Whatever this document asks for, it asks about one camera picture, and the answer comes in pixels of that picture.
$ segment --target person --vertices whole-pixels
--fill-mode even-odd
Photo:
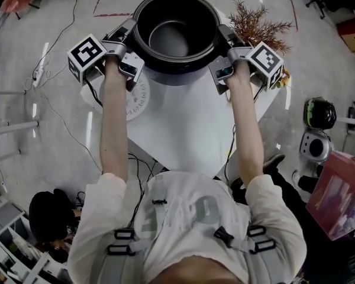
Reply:
[[[221,181],[200,173],[171,171],[144,185],[134,221],[123,218],[128,179],[125,81],[116,58],[107,58],[100,144],[103,174],[96,185],[86,187],[85,206],[67,262],[73,282],[248,284],[255,275],[266,279],[276,272],[290,283],[304,262],[306,245],[299,223],[284,204],[281,188],[263,174],[263,143],[248,64],[238,63],[226,81],[233,99],[239,173],[247,188],[248,207],[236,204]],[[255,258],[247,249],[252,244],[247,236],[250,223],[265,230],[269,243],[273,242],[269,254],[277,256],[269,263],[279,266],[273,275],[265,266],[258,269],[250,263]],[[149,243],[140,256],[125,261],[118,273],[121,279],[103,282],[108,272],[103,268],[115,255],[109,245],[121,241],[114,240],[114,230],[123,227],[134,227],[138,241]],[[230,238],[229,246],[214,237],[221,228]],[[118,262],[113,263],[109,272],[117,268]]]
[[[29,225],[39,243],[37,247],[65,263],[80,213],[60,189],[34,195],[29,206]]]
[[[273,183],[282,188],[282,197],[286,206],[296,216],[301,225],[306,241],[306,256],[302,276],[310,284],[354,284],[355,283],[355,231],[331,241],[311,214],[306,210],[306,203],[299,192],[279,173],[277,166],[285,156],[278,154],[265,163],[263,172],[271,176]],[[323,167],[317,168],[320,176]],[[294,185],[313,193],[318,178],[301,176],[297,170],[292,173]],[[246,204],[241,181],[231,185],[236,202]]]

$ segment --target black buckle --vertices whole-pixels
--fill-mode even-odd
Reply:
[[[252,237],[257,237],[258,235],[266,234],[266,227],[261,226],[261,225],[252,225],[249,226],[247,230],[247,235],[252,238]]]
[[[152,200],[152,203],[154,205],[163,205],[163,204],[167,204],[167,201],[166,201],[166,199],[163,199],[163,200]]]
[[[234,239],[234,236],[227,233],[223,226],[217,229],[213,236],[222,240],[226,244],[227,248],[231,248],[231,241]]]
[[[276,242],[272,239],[266,240],[266,241],[262,241],[262,242],[257,242],[255,243],[255,249],[254,250],[250,250],[251,254],[257,254],[257,253],[261,253],[262,251],[266,251],[266,250],[270,250],[270,249],[274,249],[276,247]]]
[[[129,245],[109,245],[106,249],[109,256],[135,256]]]
[[[116,240],[132,240],[134,238],[133,228],[120,228],[114,231],[114,237]]]

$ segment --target gray floor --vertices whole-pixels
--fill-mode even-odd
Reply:
[[[51,75],[57,73],[67,62],[66,51],[69,48],[89,33],[100,37],[125,18],[94,15],[129,13],[140,1],[100,0],[93,13],[97,0],[79,0],[76,21],[53,48],[46,69],[50,70]],[[225,14],[234,11],[234,0],[208,1]],[[259,0],[241,1],[245,1],[248,7],[260,6]],[[287,179],[294,169],[308,170],[308,165],[299,156],[299,143],[304,132],[304,102],[314,96],[323,96],[334,103],[339,116],[346,116],[348,106],[355,100],[355,54],[350,53],[328,18],[320,20],[314,6],[305,7],[309,0],[292,1],[298,31],[293,28],[285,36],[292,46],[291,52],[285,56],[285,63],[293,77],[291,105],[288,110],[285,109],[286,89],[281,90],[260,121],[266,158],[275,153],[285,153],[287,159],[280,170]],[[263,0],[263,3],[269,9],[268,19],[294,21],[290,0]],[[71,0],[44,0],[41,9],[27,8],[21,12],[21,20],[17,20],[15,15],[8,17],[0,29],[0,89],[24,89],[24,81],[31,76],[44,43],[52,43],[71,22],[72,8]],[[72,135],[89,147],[93,158],[99,163],[101,116],[84,103],[79,94],[80,86],[68,69],[37,92],[45,94],[52,107],[66,121]],[[87,151],[71,138],[46,100],[33,91],[26,96],[0,96],[1,123],[31,120],[34,104],[37,104],[35,117],[40,121],[35,137],[31,130],[0,137],[0,154],[17,148],[22,151],[20,156],[0,162],[0,168],[8,197],[24,209],[28,209],[31,198],[39,191],[59,187],[73,197],[99,176]],[[341,149],[345,127],[336,124],[329,135],[336,148]],[[280,144],[280,150],[276,148],[277,144]],[[142,153],[135,144],[130,144],[130,150],[152,164],[152,158]],[[130,163],[129,197],[135,201],[132,195],[137,189],[136,165],[134,161]],[[236,158],[233,157],[229,169],[232,178],[237,173],[235,166]],[[141,165],[142,180],[148,175],[146,167]]]

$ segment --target gray harness strap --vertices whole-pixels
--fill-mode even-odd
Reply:
[[[154,195],[152,203],[156,212],[157,230],[152,238],[143,238],[136,240],[134,228],[121,228],[115,230],[115,243],[107,248],[107,256],[102,268],[99,282],[118,283],[122,281],[122,271],[124,270],[127,259],[135,256],[136,253],[149,247],[159,236],[164,219],[167,214],[166,208],[166,189],[161,175],[155,177],[155,182],[150,194]]]
[[[137,240],[133,228],[116,230],[116,241],[107,248],[99,283],[120,284],[126,260],[130,257],[134,258],[136,253],[149,247],[158,238],[167,214],[167,201],[162,176],[156,176],[155,180],[150,193],[154,195],[152,203],[157,218],[155,236]],[[221,226],[216,230],[214,237],[221,239],[228,248],[242,251],[245,254],[251,284],[287,283],[289,277],[286,269],[276,251],[275,241],[266,235],[266,229],[261,226],[250,226],[247,235],[245,240],[234,238]]]
[[[245,252],[250,283],[286,283],[288,277],[285,267],[276,251],[276,243],[266,235],[266,229],[250,226],[247,235],[246,240],[234,238],[222,226],[214,233],[214,237],[222,240],[228,248]]]

